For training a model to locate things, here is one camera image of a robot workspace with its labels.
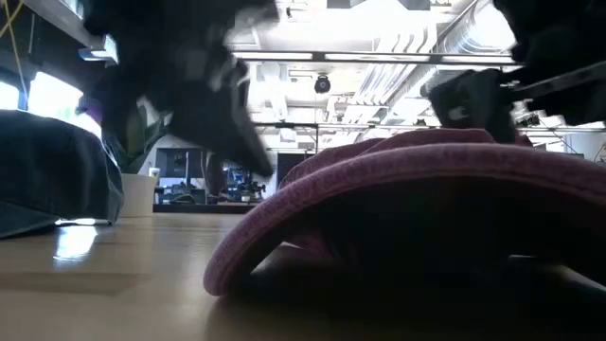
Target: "desk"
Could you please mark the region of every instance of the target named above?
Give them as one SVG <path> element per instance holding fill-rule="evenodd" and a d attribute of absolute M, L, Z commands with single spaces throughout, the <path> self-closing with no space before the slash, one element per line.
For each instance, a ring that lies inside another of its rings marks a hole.
<path fill-rule="evenodd" d="M 436 328 L 389 319 L 348 322 L 335 311 L 218 300 L 203 289 L 203 272 L 214 247 L 240 219 L 156 214 L 123 219 L 114 227 L 65 227 L 51 234 L 1 241 L 0 339 L 547 339 L 543 333 L 526 338 L 512 336 L 511 331 L 478 328 L 466 332 L 456 326 Z"/>

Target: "pink fabric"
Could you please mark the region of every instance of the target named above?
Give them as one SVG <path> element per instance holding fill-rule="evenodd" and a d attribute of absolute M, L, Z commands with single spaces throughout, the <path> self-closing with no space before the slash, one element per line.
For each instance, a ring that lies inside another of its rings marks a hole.
<path fill-rule="evenodd" d="M 283 241 L 296 242 L 296 233 L 306 236 L 294 227 L 308 229 L 307 237 L 314 236 L 316 225 L 306 222 L 307 226 L 297 226 L 305 220 L 301 219 L 306 217 L 305 210 L 360 188 L 424 179 L 452 179 L 455 184 L 461 178 L 489 178 L 532 186 L 536 191 L 553 189 L 580 202 L 606 207 L 606 169 L 595 164 L 526 147 L 493 144 L 488 135 L 478 131 L 413 133 L 366 141 L 365 148 L 356 144 L 340 151 L 324 151 L 299 165 L 289 185 L 249 212 L 219 245 L 206 268 L 207 291 L 227 294 Z M 311 248 L 322 250 L 321 244 L 312 242 Z M 304 242 L 299 246 L 309 247 Z"/>

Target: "yellow cable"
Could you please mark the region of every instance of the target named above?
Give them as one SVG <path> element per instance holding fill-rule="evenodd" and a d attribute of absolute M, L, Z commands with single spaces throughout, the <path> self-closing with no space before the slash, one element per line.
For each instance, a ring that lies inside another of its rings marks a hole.
<path fill-rule="evenodd" d="M 19 7 L 23 5 L 23 1 L 19 1 Z M 21 85 L 23 86 L 23 93 L 24 95 L 26 95 L 26 101 L 29 101 L 29 94 L 27 93 L 27 87 L 26 87 L 26 80 L 23 77 L 23 70 L 21 69 L 21 60 L 19 59 L 19 51 L 17 51 L 17 41 L 15 39 L 15 33 L 12 30 L 12 20 L 14 19 L 14 17 L 10 17 L 10 11 L 9 11 L 9 2 L 5 2 L 4 4 L 4 12 L 7 14 L 7 25 L 9 26 L 9 33 L 10 33 L 10 41 L 12 42 L 12 51 L 14 52 L 15 55 L 15 61 L 17 62 L 17 70 L 19 71 L 19 78 L 21 79 Z"/>
<path fill-rule="evenodd" d="M 12 24 L 13 20 L 15 20 L 15 18 L 17 17 L 17 14 L 19 14 L 19 11 L 21 10 L 22 6 L 23 6 L 23 2 L 20 1 L 19 5 L 17 5 L 17 9 L 14 11 L 14 13 L 12 13 L 12 15 L 10 16 L 10 19 L 7 21 L 6 24 L 4 24 L 4 27 L 2 27 L 2 29 L 0 30 L 0 38 L 2 38 L 4 36 L 4 34 L 7 32 L 9 25 Z"/>

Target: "dark fabric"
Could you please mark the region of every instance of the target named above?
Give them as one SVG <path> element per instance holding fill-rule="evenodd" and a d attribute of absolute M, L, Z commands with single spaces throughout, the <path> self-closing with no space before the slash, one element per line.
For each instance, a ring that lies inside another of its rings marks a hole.
<path fill-rule="evenodd" d="M 117 219 L 120 172 L 99 139 L 79 127 L 0 111 L 0 163 L 0 237 L 57 218 Z"/>
<path fill-rule="evenodd" d="M 245 285 L 283 242 L 378 288 L 403 278 L 472 278 L 509 255 L 561 261 L 606 283 L 606 231 L 597 223 L 606 169 L 526 143 L 495 144 L 477 130 L 375 142 L 298 165 L 290 184 L 219 245 L 206 268 L 207 291 L 220 296 Z"/>

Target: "dome camera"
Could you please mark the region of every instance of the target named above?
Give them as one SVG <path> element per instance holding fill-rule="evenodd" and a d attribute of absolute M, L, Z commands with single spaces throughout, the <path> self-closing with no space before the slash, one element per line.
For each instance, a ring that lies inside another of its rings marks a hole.
<path fill-rule="evenodd" d="M 317 81 L 315 81 L 315 86 L 313 88 L 316 94 L 326 94 L 330 91 L 330 81 L 329 76 L 320 75 L 318 76 Z"/>

